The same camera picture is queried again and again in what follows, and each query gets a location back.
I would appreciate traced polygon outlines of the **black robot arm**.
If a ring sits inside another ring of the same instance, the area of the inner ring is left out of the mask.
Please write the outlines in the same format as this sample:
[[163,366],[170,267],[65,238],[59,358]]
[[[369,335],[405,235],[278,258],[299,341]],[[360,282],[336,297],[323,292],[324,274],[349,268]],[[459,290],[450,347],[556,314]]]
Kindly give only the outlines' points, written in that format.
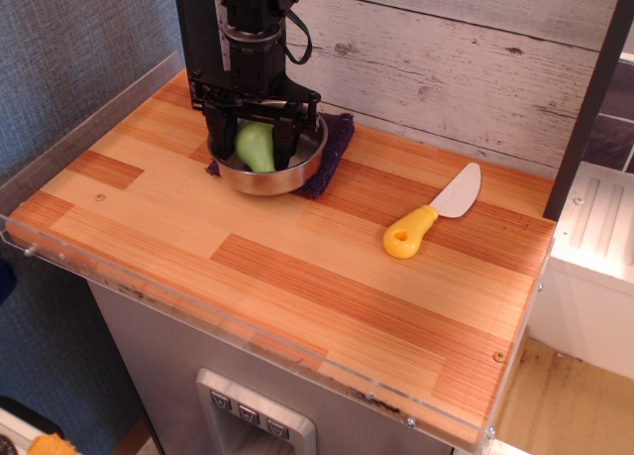
[[209,52],[220,51],[220,38],[229,43],[229,64],[220,57],[208,70],[193,72],[201,89],[202,111],[211,135],[211,151],[226,160],[237,150],[240,119],[272,126],[272,158],[276,171],[285,169],[294,155],[297,140],[317,126],[316,106],[320,95],[293,82],[286,63],[304,64],[312,54],[295,58],[286,44],[286,22],[307,28],[291,11],[298,0],[221,0],[226,22],[219,26],[216,7],[209,5],[210,24],[205,37]]

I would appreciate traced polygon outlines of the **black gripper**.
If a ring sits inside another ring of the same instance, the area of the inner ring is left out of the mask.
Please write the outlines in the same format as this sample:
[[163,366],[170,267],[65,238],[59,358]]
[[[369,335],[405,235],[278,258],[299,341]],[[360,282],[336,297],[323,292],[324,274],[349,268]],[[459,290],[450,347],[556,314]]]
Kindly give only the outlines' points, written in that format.
[[302,130],[317,127],[321,95],[292,81],[286,65],[302,65],[313,52],[308,29],[301,57],[288,48],[284,26],[256,33],[221,26],[193,47],[190,60],[192,106],[203,111],[210,153],[223,161],[235,151],[238,118],[273,124],[273,160],[285,170]]

